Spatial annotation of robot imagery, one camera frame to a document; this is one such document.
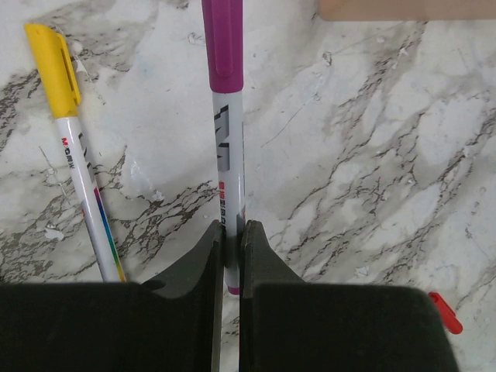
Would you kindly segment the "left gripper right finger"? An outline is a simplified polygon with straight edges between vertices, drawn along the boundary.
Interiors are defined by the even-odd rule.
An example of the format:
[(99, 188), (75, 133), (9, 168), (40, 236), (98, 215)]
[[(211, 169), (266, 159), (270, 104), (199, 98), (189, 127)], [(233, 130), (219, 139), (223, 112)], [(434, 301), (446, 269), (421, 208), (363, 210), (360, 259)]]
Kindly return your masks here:
[(424, 291), (303, 281), (258, 221), (246, 225), (241, 257), (240, 370), (458, 370)]

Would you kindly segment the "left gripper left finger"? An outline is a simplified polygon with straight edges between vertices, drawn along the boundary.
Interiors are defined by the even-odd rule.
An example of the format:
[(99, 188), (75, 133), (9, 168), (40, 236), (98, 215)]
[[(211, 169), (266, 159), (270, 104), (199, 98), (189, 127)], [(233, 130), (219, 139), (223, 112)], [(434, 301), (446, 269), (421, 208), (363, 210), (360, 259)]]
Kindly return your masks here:
[(217, 371), (222, 230), (148, 281), (4, 284), (3, 371)]

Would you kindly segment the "yellow pen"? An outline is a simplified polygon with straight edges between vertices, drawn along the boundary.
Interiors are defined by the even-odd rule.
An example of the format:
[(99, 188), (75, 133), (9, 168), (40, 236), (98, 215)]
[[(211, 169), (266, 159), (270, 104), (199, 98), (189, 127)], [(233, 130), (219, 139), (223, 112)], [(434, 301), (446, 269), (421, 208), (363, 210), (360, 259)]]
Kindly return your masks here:
[(65, 117), (56, 119), (55, 123), (59, 129), (71, 180), (83, 212), (102, 279), (110, 282), (125, 282), (126, 277), (105, 214), (79, 119)]

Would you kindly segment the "purple pen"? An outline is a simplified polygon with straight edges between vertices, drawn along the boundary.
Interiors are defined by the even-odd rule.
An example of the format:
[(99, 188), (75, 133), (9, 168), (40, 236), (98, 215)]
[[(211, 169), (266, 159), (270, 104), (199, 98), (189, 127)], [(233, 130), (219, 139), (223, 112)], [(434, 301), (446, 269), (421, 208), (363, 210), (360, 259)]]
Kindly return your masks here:
[(225, 231), (225, 282), (232, 295), (240, 293), (240, 245), (246, 225), (243, 95), (212, 94), (220, 222)]

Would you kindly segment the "purple pen cap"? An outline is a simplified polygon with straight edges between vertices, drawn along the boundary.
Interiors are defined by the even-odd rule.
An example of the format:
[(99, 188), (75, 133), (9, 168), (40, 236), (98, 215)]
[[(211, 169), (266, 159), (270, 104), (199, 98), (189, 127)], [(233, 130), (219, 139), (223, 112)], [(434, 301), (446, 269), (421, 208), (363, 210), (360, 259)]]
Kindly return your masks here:
[(243, 89), (243, 2), (203, 0), (210, 88), (215, 93)]

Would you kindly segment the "yellow pen cap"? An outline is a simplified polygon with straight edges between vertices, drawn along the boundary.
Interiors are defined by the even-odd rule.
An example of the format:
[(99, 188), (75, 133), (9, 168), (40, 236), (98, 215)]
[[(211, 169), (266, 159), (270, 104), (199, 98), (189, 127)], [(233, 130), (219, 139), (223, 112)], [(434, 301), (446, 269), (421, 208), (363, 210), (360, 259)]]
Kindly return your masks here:
[(81, 93), (64, 36), (42, 24), (25, 24), (24, 30), (53, 117), (78, 116)]

